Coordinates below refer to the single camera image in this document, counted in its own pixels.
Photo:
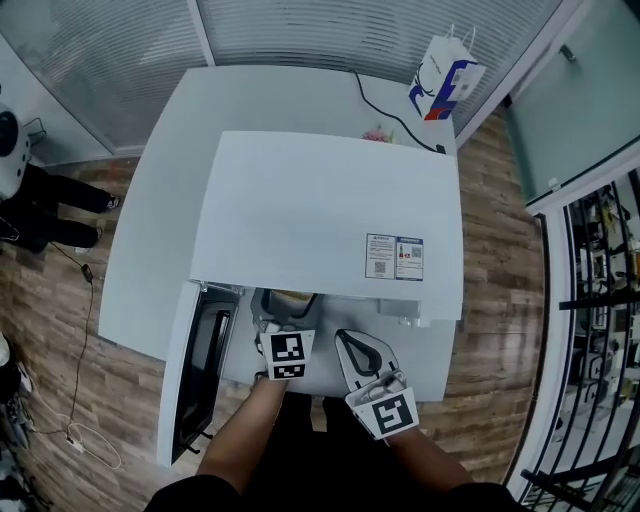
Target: white paper bag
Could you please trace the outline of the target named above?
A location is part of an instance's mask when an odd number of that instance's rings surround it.
[[[458,101],[466,100],[482,78],[486,67],[478,64],[464,41],[453,36],[433,36],[411,82],[409,99],[424,120],[447,119]]]

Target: white cable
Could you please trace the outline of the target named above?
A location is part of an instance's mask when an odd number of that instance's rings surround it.
[[[66,418],[66,420],[71,421],[71,418],[69,416],[67,416],[66,414],[61,414],[59,412],[54,411],[49,404],[47,404],[47,402],[44,401],[44,398],[42,398],[42,395],[40,394],[40,390],[38,389],[38,386],[36,386],[36,381],[33,380],[31,377],[29,377],[29,379],[31,380],[31,384],[33,385],[33,389],[36,392],[36,394],[38,395],[38,398],[40,399],[40,402],[42,402],[42,405],[44,405],[49,412],[51,412],[54,416],[56,416],[57,418]],[[76,429],[76,435],[78,436],[78,438],[76,439],[75,437],[73,437],[71,435],[71,427],[74,427]],[[117,466],[112,466],[111,464],[109,464],[107,461],[105,461],[104,459],[102,459],[101,457],[97,456],[95,453],[93,453],[91,450],[87,449],[86,446],[82,445],[82,447],[84,448],[84,451],[87,452],[89,455],[91,455],[92,457],[94,457],[95,459],[98,459],[100,462],[102,462],[105,466],[107,466],[109,469],[113,469],[114,471],[118,468],[120,468],[120,466],[122,466],[122,457],[120,456],[120,453],[118,452],[118,450],[116,450],[115,446],[113,446],[106,437],[104,437],[100,432],[93,430],[92,428],[87,427],[86,425],[83,425],[82,423],[78,423],[78,422],[71,422],[69,423],[69,425],[67,426],[67,435],[73,439],[74,442],[76,443],[80,443],[82,444],[82,434],[80,433],[80,431],[78,430],[79,427],[82,427],[86,430],[88,430],[89,432],[93,432],[95,435],[99,436],[102,438],[102,440],[109,446],[109,448],[111,448],[113,450],[113,453],[116,454],[116,457],[118,457],[118,465]]]

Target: black cable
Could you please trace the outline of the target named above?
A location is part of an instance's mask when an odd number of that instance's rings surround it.
[[[31,430],[27,429],[27,432],[32,432],[34,434],[42,434],[43,436],[50,436],[51,434],[66,434],[66,430],[52,430],[51,432],[41,432],[40,430]]]
[[[69,422],[67,423],[65,430],[56,430],[52,432],[38,432],[36,430],[32,430],[32,432],[36,432],[37,434],[47,434],[47,435],[66,433],[67,436],[69,436],[69,427],[73,423],[73,413],[76,409],[76,400],[78,398],[78,385],[80,383],[80,365],[82,364],[82,358],[84,356],[85,351],[87,350],[87,345],[89,343],[89,319],[91,318],[91,311],[93,309],[93,298],[94,298],[93,274],[91,272],[91,268],[89,268],[89,265],[87,264],[83,265],[79,263],[74,258],[69,256],[66,252],[64,252],[62,249],[60,249],[60,247],[58,247],[53,242],[51,242],[51,245],[53,245],[63,256],[67,257],[73,263],[75,263],[78,267],[80,267],[80,270],[82,271],[82,275],[85,281],[87,281],[91,285],[91,300],[89,301],[89,312],[87,313],[87,318],[84,323],[84,345],[82,346],[82,351],[80,352],[80,356],[78,357],[78,364],[76,365],[76,386],[73,392],[73,400],[71,401],[71,412],[69,413]]]
[[[56,244],[54,244],[53,242],[51,242],[51,245],[53,245],[58,251],[60,251],[60,253],[65,256],[66,258],[69,258],[71,261],[73,261],[76,265],[78,265],[80,268],[82,268],[82,265],[80,263],[78,263],[75,259],[73,259],[71,256],[69,256],[66,252],[64,252],[62,249],[60,249],[60,247],[58,247]]]
[[[444,146],[437,144],[436,145],[436,149],[433,149],[430,146],[427,146],[424,142],[422,142],[420,139],[418,139],[418,137],[416,137],[411,130],[409,130],[409,127],[404,123],[404,121],[402,119],[400,119],[398,116],[395,116],[393,114],[389,114],[388,112],[385,112],[384,110],[380,110],[378,107],[376,107],[373,103],[371,103],[367,97],[364,95],[364,89],[362,88],[362,82],[360,81],[360,75],[358,75],[358,73],[351,69],[349,70],[351,71],[351,73],[353,73],[354,75],[356,75],[356,80],[358,81],[358,88],[360,89],[360,96],[362,96],[362,99],[364,100],[364,102],[369,105],[373,110],[375,110],[376,112],[382,114],[383,116],[387,116],[390,117],[391,119],[395,119],[396,121],[398,121],[402,127],[405,129],[405,131],[409,134],[409,136],[415,140],[420,146],[422,146],[424,149],[428,149],[429,151],[433,151],[434,153],[442,153],[443,155],[446,155],[446,151],[444,149]]]
[[[84,345],[82,347],[82,352],[80,352],[80,357],[78,357],[78,364],[76,366],[76,389],[73,392],[73,401],[71,402],[71,412],[69,413],[69,423],[67,423],[67,435],[69,434],[69,427],[73,423],[73,412],[76,409],[76,398],[78,396],[78,384],[80,383],[80,364],[82,363],[82,357],[84,356],[85,350],[87,350],[87,344],[89,342],[89,318],[91,317],[91,308],[93,307],[93,282],[90,281],[91,285],[91,301],[89,302],[89,313],[87,313],[87,320],[84,324]]]

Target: person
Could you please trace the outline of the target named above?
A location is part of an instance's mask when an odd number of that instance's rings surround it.
[[[524,510],[501,485],[471,475],[417,428],[374,441],[338,398],[325,398],[327,432],[314,432],[308,395],[261,378],[210,442],[193,477],[159,490],[146,512],[276,510]]]
[[[27,164],[20,188],[0,203],[0,240],[33,252],[48,242],[76,247],[79,254],[98,243],[102,230],[57,216],[59,203],[93,213],[117,208],[120,198],[66,176]]]

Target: white robot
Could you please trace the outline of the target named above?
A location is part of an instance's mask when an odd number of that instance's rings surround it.
[[[0,103],[0,200],[13,197],[29,162],[31,143],[15,113]]]

